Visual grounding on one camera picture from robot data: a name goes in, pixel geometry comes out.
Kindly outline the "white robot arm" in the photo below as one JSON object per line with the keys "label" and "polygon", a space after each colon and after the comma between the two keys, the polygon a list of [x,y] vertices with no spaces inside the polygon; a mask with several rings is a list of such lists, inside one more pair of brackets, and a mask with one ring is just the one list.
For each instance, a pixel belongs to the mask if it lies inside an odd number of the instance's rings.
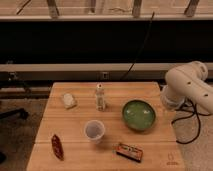
{"label": "white robot arm", "polygon": [[166,85],[160,95],[168,110],[178,109],[186,98],[213,114],[213,87],[205,83],[207,66],[193,61],[170,69],[165,74]]}

